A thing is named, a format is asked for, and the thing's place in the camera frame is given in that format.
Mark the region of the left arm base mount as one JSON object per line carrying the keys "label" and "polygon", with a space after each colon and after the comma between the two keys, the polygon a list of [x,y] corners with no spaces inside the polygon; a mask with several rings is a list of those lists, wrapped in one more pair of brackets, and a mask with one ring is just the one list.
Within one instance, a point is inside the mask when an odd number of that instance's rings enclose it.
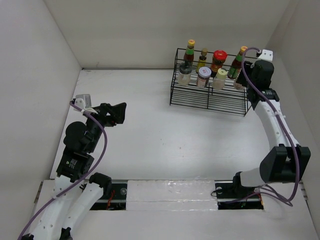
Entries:
{"label": "left arm base mount", "polygon": [[126,209],[128,193],[127,180],[113,180],[111,190],[90,208],[91,211],[122,211]]}

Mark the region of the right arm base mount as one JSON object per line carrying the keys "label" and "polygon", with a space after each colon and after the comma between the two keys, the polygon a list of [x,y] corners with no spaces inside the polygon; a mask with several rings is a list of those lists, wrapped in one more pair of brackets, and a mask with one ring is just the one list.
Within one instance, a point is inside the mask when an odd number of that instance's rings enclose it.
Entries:
{"label": "right arm base mount", "polygon": [[260,194],[254,187],[235,187],[232,180],[216,180],[211,196],[216,198],[218,210],[263,210]]}

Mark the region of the yellow cap chili sauce bottle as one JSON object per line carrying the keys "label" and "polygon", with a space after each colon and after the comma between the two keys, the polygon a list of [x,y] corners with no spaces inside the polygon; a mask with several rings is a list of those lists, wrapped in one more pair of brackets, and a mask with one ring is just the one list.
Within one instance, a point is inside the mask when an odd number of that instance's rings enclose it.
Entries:
{"label": "yellow cap chili sauce bottle", "polygon": [[190,39],[187,43],[187,47],[183,56],[183,60],[187,63],[193,65],[194,61],[194,50],[195,50],[195,40]]}

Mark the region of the pink lid spice shaker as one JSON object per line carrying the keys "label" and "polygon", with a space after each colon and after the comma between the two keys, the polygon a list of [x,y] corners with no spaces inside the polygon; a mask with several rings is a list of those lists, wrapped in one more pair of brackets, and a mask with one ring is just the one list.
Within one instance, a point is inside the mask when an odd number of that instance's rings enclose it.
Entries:
{"label": "pink lid spice shaker", "polygon": [[242,91],[242,90],[244,90],[246,88],[241,83],[239,83],[237,80],[234,81],[233,87],[238,91]]}

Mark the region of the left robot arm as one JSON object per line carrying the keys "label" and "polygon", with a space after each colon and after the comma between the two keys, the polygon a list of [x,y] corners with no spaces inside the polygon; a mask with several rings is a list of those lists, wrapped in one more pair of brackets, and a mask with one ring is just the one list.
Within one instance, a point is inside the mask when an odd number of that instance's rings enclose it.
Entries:
{"label": "left robot arm", "polygon": [[111,177],[94,170],[107,150],[105,128],[124,123],[127,104],[87,107],[81,98],[74,98],[69,104],[87,120],[72,122],[66,128],[53,195],[31,217],[20,240],[73,239],[76,228],[96,201],[111,194]]}

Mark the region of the black cap spice shaker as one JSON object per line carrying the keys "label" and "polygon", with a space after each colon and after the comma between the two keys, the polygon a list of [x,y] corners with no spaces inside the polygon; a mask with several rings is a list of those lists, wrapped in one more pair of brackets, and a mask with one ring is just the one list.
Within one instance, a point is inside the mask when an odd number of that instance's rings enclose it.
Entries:
{"label": "black cap spice shaker", "polygon": [[184,61],[179,65],[178,83],[182,86],[187,86],[191,80],[192,64],[189,61]]}

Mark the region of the green label sauce bottle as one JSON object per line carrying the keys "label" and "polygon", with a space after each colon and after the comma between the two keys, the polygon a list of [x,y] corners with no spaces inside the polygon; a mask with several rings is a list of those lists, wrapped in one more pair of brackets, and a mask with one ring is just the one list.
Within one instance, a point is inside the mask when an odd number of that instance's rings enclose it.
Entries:
{"label": "green label sauce bottle", "polygon": [[227,77],[229,79],[236,79],[242,69],[241,64],[243,60],[243,53],[248,49],[247,46],[242,46],[231,63],[231,67],[228,70]]}

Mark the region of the yellow lid spice shaker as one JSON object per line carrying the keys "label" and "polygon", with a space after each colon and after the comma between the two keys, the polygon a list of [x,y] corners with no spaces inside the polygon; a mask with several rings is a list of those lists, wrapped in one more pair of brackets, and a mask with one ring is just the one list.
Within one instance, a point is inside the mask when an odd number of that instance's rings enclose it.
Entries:
{"label": "yellow lid spice shaker", "polygon": [[225,86],[227,75],[228,72],[225,69],[219,68],[212,80],[212,88],[215,90],[222,90]]}

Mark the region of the white lid jar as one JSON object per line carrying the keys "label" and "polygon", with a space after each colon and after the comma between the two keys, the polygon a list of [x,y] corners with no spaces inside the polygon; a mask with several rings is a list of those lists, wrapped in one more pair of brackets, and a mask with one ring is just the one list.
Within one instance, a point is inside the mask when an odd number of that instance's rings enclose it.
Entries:
{"label": "white lid jar", "polygon": [[211,77],[212,71],[209,67],[203,66],[198,69],[196,86],[198,88],[206,88]]}

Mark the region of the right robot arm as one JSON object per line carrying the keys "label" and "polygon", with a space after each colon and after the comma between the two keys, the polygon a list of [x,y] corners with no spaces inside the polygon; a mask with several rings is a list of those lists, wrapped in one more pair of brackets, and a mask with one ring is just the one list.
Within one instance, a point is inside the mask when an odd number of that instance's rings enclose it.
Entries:
{"label": "right robot arm", "polygon": [[247,86],[248,100],[260,118],[270,148],[258,168],[235,174],[231,191],[237,197],[271,183],[294,183],[296,191],[311,157],[310,149],[300,145],[286,123],[279,96],[270,87],[273,73],[274,65],[269,61],[244,61],[237,79]]}

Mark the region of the red lid chili jar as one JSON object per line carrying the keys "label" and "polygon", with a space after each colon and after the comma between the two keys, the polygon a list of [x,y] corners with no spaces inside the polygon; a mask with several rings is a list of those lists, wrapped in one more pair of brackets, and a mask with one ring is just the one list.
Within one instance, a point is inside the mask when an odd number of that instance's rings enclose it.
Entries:
{"label": "red lid chili jar", "polygon": [[223,66],[227,57],[228,57],[228,54],[223,50],[214,51],[212,56],[211,66],[210,66],[211,77],[214,78],[216,76],[216,74],[218,73],[218,70]]}

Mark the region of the small yellow oil bottle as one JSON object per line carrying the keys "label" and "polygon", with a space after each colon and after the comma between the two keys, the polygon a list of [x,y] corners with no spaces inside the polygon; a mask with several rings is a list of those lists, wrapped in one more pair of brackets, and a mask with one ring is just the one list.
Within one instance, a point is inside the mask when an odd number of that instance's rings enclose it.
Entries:
{"label": "small yellow oil bottle", "polygon": [[198,63],[197,63],[197,69],[200,69],[201,67],[204,67],[206,65],[206,60],[207,60],[207,54],[208,54],[208,49],[203,48],[201,50]]}

